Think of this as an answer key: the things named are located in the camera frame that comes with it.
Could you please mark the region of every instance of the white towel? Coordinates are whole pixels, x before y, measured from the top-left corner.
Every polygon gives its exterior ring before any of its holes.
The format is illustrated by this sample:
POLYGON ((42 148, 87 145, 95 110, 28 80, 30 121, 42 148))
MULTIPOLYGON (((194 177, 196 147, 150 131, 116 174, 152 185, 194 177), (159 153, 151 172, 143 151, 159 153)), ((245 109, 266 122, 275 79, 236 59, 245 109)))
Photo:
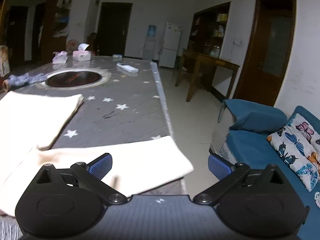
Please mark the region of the white towel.
POLYGON ((157 140, 91 148, 66 148, 39 151, 34 148, 0 188, 0 209, 14 216, 23 192, 45 163, 57 169, 69 168, 76 162, 89 163, 104 153, 113 158, 111 171, 102 181, 126 196, 138 194, 193 171, 190 161, 170 136, 157 140))
POLYGON ((51 146, 82 100, 82 95, 45 97, 13 91, 0 100, 0 187, 32 148, 51 146))

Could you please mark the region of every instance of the bottle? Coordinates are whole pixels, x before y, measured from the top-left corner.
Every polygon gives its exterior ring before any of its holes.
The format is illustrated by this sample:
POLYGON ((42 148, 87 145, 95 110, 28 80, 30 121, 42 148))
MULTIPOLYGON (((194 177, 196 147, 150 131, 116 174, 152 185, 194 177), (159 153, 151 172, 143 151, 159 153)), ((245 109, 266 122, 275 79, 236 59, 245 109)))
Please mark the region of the bottle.
POLYGON ((213 46, 213 48, 212 48, 212 50, 210 52, 210 56, 215 57, 216 51, 217 51, 217 46, 213 46))
POLYGON ((219 55, 220 55, 220 47, 218 46, 214 56, 219 57, 219 55))

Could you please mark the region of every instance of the door frame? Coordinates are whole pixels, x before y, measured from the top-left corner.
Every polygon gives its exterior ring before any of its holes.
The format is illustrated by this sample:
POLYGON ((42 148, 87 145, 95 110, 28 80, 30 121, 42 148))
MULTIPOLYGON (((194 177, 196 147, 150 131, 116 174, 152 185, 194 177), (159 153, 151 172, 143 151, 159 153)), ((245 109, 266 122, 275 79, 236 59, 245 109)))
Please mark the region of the door frame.
MULTIPOLYGON (((260 14, 260 6, 261 6, 261 2, 262 1, 265 1, 265 0, 256 0, 249 45, 248 45, 247 53, 246 53, 245 58, 244 58, 244 64, 243 64, 243 67, 242 67, 242 71, 241 71, 241 74, 240 74, 240 77, 239 77, 239 81, 238 81, 235 93, 233 95, 233 98, 238 98, 239 93, 240 93, 241 88, 242 88, 242 85, 243 85, 244 77, 245 77, 245 74, 246 74, 246 71, 247 71, 247 68, 248 68, 248 64, 249 64, 249 59, 250 59, 251 54, 252 54, 253 41, 254 41, 254 37, 255 37, 256 31, 257 31, 258 18, 259 18, 259 14, 260 14)), ((282 79, 282 82, 281 82, 281 84, 279 85, 279 88, 278 88, 278 95, 279 95, 281 86, 283 84, 284 76, 285 76, 285 74, 287 72, 287 67, 288 67, 288 63, 289 63, 289 59, 290 59, 290 55, 291 55, 291 51, 292 51, 294 30, 295 30, 295 26, 296 26, 297 0, 291 0, 291 1, 292 1, 292 28, 291 28, 290 41, 289 41, 290 49, 287 51, 287 54, 286 54, 285 59, 284 59, 285 68, 283 69, 283 71, 281 73, 281 76, 280 76, 280 78, 282 79)))
POLYGON ((130 7, 130 14, 129 14, 129 20, 128 20, 128 27, 127 27, 127 30, 125 32, 125 45, 124 45, 124 52, 123 52, 123 56, 124 56, 124 53, 125 53, 125 48, 127 47, 127 39, 128 39, 128 30, 129 30, 129 26, 130 26, 130 21, 131 21, 131 14, 132 14, 132 7, 133 7, 133 3, 130 3, 130 2, 102 2, 101 3, 101 6, 100 6, 100 14, 99 14, 99 21, 98 21, 98 27, 97 27, 97 37, 98 37, 98 34, 99 34, 99 28, 100 28, 100 21, 101 21, 101 13, 102 13, 102 7, 103 7, 103 4, 126 4, 126 5, 131 5, 130 7))

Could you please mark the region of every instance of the plastic bag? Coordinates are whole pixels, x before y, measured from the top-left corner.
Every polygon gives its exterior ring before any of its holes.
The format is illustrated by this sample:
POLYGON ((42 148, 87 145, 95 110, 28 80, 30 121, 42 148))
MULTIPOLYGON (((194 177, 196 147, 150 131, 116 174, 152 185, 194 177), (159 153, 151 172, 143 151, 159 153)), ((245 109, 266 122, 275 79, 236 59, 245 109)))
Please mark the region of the plastic bag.
POLYGON ((52 64, 65 64, 68 60, 68 53, 66 51, 54 52, 55 57, 52 60, 52 64))

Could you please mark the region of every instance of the doorway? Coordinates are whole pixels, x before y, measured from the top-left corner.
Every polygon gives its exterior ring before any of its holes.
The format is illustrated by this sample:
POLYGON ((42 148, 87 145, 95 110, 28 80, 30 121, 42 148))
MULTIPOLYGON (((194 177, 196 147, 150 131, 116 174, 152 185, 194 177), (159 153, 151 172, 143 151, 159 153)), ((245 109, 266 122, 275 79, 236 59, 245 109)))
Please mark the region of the doorway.
POLYGON ((11 6, 7 28, 7 44, 12 50, 10 66, 12 68, 24 63, 25 33, 28 6, 11 6))
POLYGON ((39 62, 41 60, 41 34, 43 29, 43 19, 45 14, 46 3, 36 5, 35 16, 33 20, 32 30, 32 61, 39 62))
POLYGON ((233 98, 274 106, 290 58, 296 0, 256 0, 250 42, 233 98))
POLYGON ((124 55, 132 3, 103 2, 97 33, 102 56, 124 55))

